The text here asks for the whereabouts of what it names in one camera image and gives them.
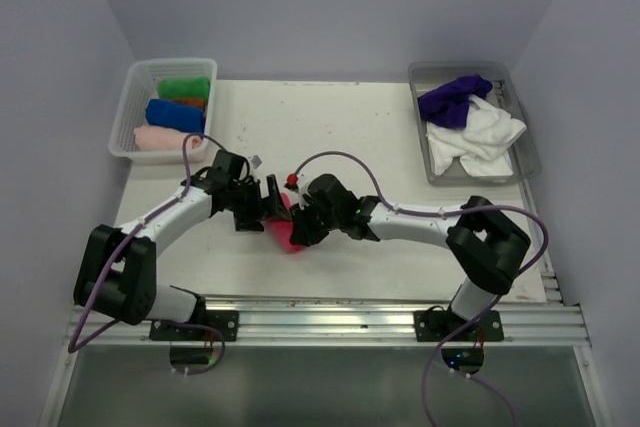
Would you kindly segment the pink red towel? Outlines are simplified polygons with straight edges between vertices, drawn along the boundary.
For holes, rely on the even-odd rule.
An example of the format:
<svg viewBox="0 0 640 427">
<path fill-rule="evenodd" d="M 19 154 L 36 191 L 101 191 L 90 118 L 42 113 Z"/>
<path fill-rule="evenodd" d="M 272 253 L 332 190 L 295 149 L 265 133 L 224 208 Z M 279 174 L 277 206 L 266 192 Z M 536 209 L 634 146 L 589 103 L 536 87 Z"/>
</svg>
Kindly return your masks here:
<svg viewBox="0 0 640 427">
<path fill-rule="evenodd" d="M 281 193 L 280 198 L 285 208 L 285 214 L 277 214 L 264 221 L 265 229 L 275 239 L 278 245 L 287 254 L 293 254 L 305 249 L 305 246 L 293 244 L 290 240 L 293 233 L 293 221 L 290 218 L 291 202 L 286 193 Z"/>
</svg>

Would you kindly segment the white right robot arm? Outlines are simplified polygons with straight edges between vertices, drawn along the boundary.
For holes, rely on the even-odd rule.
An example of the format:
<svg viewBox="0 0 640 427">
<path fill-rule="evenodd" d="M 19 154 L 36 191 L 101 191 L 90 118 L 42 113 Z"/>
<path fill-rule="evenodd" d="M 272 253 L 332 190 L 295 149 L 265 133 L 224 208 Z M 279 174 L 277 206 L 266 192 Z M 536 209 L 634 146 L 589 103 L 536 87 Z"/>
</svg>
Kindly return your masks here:
<svg viewBox="0 0 640 427">
<path fill-rule="evenodd" d="M 386 206 L 379 196 L 358 197 L 332 174 L 313 180 L 287 177 L 285 187 L 298 194 L 291 206 L 290 243 L 314 246 L 338 230 L 354 240 L 402 240 L 448 249 L 466 274 L 445 316 L 451 336 L 468 339 L 481 327 L 480 312 L 507 294 L 530 248 L 518 225 L 487 199 L 472 196 L 460 216 L 403 206 Z"/>
</svg>

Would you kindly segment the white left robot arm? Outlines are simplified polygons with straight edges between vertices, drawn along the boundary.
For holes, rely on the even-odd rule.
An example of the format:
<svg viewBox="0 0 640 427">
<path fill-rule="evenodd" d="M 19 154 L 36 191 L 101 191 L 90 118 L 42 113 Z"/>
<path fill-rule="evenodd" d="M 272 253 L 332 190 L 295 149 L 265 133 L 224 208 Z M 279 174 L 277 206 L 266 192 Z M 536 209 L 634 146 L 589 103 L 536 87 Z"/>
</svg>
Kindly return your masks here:
<svg viewBox="0 0 640 427">
<path fill-rule="evenodd" d="M 201 337 L 208 326 L 201 297 L 162 286 L 158 258 L 191 228 L 221 212 L 233 214 L 238 232 L 262 232 L 268 220 L 288 220 L 276 177 L 261 182 L 244 171 L 249 160 L 219 151 L 209 167 L 187 174 L 164 203 L 118 227 L 100 225 L 90 233 L 73 291 L 74 303 L 116 321 L 172 322 L 185 339 Z"/>
</svg>

